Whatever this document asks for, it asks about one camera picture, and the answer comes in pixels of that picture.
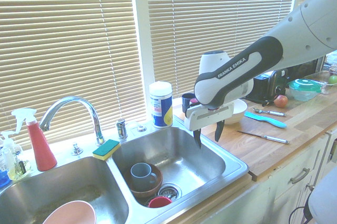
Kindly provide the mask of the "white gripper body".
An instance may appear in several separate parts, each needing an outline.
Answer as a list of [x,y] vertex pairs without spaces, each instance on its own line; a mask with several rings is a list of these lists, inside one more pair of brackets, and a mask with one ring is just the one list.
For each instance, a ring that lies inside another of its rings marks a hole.
[[233,115],[234,102],[226,103],[216,110],[209,110],[203,105],[193,106],[186,111],[184,126],[187,130],[195,131]]

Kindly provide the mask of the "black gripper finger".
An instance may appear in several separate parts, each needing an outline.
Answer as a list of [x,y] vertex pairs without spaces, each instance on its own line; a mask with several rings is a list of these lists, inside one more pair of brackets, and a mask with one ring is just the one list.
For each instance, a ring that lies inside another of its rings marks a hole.
[[197,146],[201,149],[202,143],[201,143],[201,129],[197,129],[193,131],[193,137],[197,144]]
[[215,141],[220,140],[220,137],[221,137],[221,134],[224,128],[224,123],[225,123],[225,120],[221,120],[216,123],[216,130],[215,130],[215,136],[214,136]]

